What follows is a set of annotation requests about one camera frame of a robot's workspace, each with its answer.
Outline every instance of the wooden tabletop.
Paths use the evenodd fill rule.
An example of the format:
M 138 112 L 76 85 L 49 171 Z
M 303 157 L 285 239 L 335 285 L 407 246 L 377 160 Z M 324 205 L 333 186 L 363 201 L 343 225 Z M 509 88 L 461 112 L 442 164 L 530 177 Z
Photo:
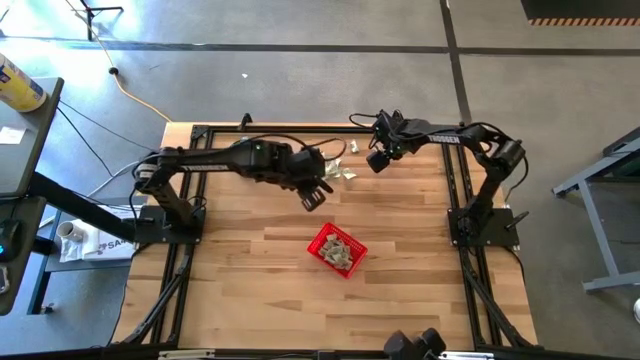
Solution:
M 193 125 L 168 124 L 163 146 L 186 147 Z M 214 147 L 240 136 L 216 134 Z M 347 151 L 341 167 L 357 177 L 330 180 L 335 192 L 308 213 L 293 192 L 235 173 L 209 174 L 205 235 L 194 256 L 180 347 L 381 350 L 398 329 L 414 335 L 434 327 L 449 349 L 470 349 L 460 262 L 449 245 L 440 146 L 425 146 L 374 174 L 365 159 L 368 135 L 296 136 L 307 143 L 356 139 L 362 151 Z M 341 147 L 321 148 L 331 155 Z M 478 189 L 484 171 L 468 159 Z M 174 176 L 172 184 L 179 189 L 181 181 Z M 369 248 L 349 280 L 306 251 L 326 222 Z M 153 245 L 134 259 L 114 341 L 131 333 L 157 299 L 166 252 L 167 246 Z M 487 261 L 496 301 L 535 342 L 518 263 L 500 248 L 488 248 Z M 488 339 L 484 309 L 481 321 Z

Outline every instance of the red basket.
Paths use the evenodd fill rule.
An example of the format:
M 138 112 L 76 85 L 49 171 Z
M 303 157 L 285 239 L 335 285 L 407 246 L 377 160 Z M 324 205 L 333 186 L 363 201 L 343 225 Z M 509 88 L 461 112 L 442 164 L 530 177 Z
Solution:
M 345 245 L 348 245 L 351 248 L 351 257 L 353 258 L 353 266 L 351 266 L 351 269 L 336 269 L 324 260 L 324 256 L 320 255 L 319 251 L 327 242 L 327 235 L 329 234 L 336 234 L 338 236 L 338 239 L 342 240 Z M 318 235 L 316 235 L 315 239 L 313 239 L 311 244 L 309 244 L 309 247 L 307 247 L 307 251 L 311 255 L 320 259 L 320 261 L 322 261 L 323 263 L 327 264 L 327 266 L 335 270 L 338 274 L 342 275 L 342 277 L 348 279 L 356 270 L 358 264 L 360 264 L 362 259 L 364 259 L 364 256 L 367 254 L 368 250 L 366 246 L 362 245 L 358 240 L 352 238 L 346 232 L 340 230 L 337 226 L 333 225 L 332 223 L 326 223 L 324 224 Z

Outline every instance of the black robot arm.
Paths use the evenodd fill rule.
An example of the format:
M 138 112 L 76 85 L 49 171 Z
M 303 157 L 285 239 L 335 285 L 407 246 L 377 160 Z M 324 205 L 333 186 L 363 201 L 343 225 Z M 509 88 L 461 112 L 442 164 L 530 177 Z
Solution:
M 240 141 L 225 149 L 162 148 L 147 156 L 134 171 L 135 188 L 152 195 L 164 209 L 165 223 L 191 226 L 197 219 L 193 206 L 180 199 L 169 180 L 176 173 L 235 172 L 238 175 L 296 191 L 307 211 L 325 201 L 321 189 L 333 189 L 322 180 L 325 159 L 314 147 L 294 153 L 291 145 L 263 139 Z
M 475 238 L 487 226 L 492 215 L 493 197 L 500 184 L 509 177 L 525 156 L 520 140 L 514 140 L 497 128 L 483 123 L 467 126 L 434 125 L 426 120 L 405 119 L 399 111 L 389 115 L 380 110 L 372 126 L 370 147 L 376 150 L 367 157 L 374 172 L 386 168 L 391 160 L 400 160 L 407 152 L 415 154 L 425 144 L 449 144 L 471 150 L 487 176 L 478 193 L 458 217 L 462 237 Z M 483 144 L 490 146 L 485 150 Z

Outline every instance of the metal rack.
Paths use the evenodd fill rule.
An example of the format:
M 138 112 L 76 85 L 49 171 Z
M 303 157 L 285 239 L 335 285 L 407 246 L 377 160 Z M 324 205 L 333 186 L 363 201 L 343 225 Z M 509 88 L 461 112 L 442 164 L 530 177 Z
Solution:
M 640 283 L 640 271 L 621 273 L 610 245 L 611 240 L 621 241 L 623 238 L 640 245 L 640 242 L 634 241 L 640 231 L 636 225 L 640 216 L 640 197 L 636 195 L 640 184 L 637 178 L 608 176 L 639 155 L 640 137 L 617 148 L 552 190 L 559 198 L 564 198 L 572 191 L 580 191 L 607 267 L 608 276 L 582 284 L 587 293 Z M 613 220 L 612 226 L 606 219 Z

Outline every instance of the gray floor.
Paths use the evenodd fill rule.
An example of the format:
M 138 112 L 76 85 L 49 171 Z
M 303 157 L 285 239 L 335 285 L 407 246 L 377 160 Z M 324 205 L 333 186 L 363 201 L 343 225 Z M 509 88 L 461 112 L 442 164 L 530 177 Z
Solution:
M 15 0 L 0 23 L 9 36 L 83 39 L 85 28 L 64 1 Z M 93 1 L 92 4 L 116 1 Z M 436 0 L 117 1 L 96 28 L 105 39 L 167 43 L 446 45 Z M 460 46 L 638 48 L 637 28 L 533 28 L 518 1 L 450 0 Z M 0 52 L 31 76 L 61 76 L 65 102 L 127 137 L 155 147 L 161 118 L 121 95 L 101 51 L 55 42 L 0 42 Z M 176 121 L 343 122 L 354 111 L 400 108 L 410 117 L 456 123 L 458 105 L 448 55 L 113 51 L 127 88 Z M 598 158 L 602 147 L 638 126 L 638 58 L 492 57 L 461 59 L 475 121 L 522 138 L 529 179 L 512 196 L 527 291 L 541 344 L 550 349 L 637 357 L 640 325 L 631 315 L 638 289 L 586 295 L 581 282 L 605 275 L 580 201 L 550 189 Z M 71 112 L 72 120 L 115 171 L 147 150 L 124 143 Z M 107 174 L 57 117 L 39 171 L 88 193 Z M 512 184 L 519 174 L 508 181 Z M 124 176 L 100 196 L 127 195 Z M 0 318 L 0 353 L 103 345 L 113 331 L 126 269 L 52 277 L 45 302 L 52 315 L 26 316 L 33 287 L 23 282 L 18 306 Z M 37 347 L 26 339 L 37 336 Z

